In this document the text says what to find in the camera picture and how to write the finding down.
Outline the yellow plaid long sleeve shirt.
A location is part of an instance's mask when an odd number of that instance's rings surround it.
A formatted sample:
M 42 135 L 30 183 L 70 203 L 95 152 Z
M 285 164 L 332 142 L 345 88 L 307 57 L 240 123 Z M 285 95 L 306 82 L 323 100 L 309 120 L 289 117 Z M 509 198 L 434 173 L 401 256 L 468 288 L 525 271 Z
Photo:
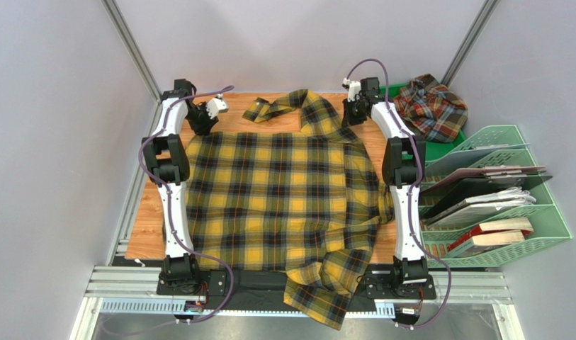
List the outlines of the yellow plaid long sleeve shirt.
M 363 141 L 319 94 L 258 98 L 243 117 L 263 123 L 293 111 L 297 132 L 191 139 L 189 232 L 201 268 L 283 272 L 284 303 L 338 330 L 393 202 Z

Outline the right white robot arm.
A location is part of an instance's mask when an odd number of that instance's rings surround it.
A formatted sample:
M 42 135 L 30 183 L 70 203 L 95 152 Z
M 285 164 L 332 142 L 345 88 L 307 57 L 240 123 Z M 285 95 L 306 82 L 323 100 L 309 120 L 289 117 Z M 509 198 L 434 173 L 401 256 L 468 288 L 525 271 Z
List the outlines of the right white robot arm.
M 359 125 L 370 118 L 386 139 L 382 175 L 393 200 L 397 229 L 391 286 L 422 287 L 429 280 L 426 254 L 418 237 L 426 142 L 415 137 L 405 125 L 395 104 L 381 93 L 378 78 L 360 81 L 345 78 L 342 86 L 347 90 L 342 125 Z

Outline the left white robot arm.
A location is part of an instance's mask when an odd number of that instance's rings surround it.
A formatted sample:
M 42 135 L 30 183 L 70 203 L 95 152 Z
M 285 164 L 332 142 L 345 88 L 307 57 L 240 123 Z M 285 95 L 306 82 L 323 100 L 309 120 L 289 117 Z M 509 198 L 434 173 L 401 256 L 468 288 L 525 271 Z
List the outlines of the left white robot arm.
M 226 102 L 215 97 L 195 104 L 197 88 L 186 79 L 176 79 L 174 88 L 162 94 L 163 114 L 154 133 L 142 139 L 139 162 L 157 187 L 164 213 L 165 255 L 159 280 L 168 288 L 198 285 L 201 281 L 186 217 L 186 187 L 190 165 L 180 136 L 187 122 L 198 135 L 209 135 L 225 112 Z

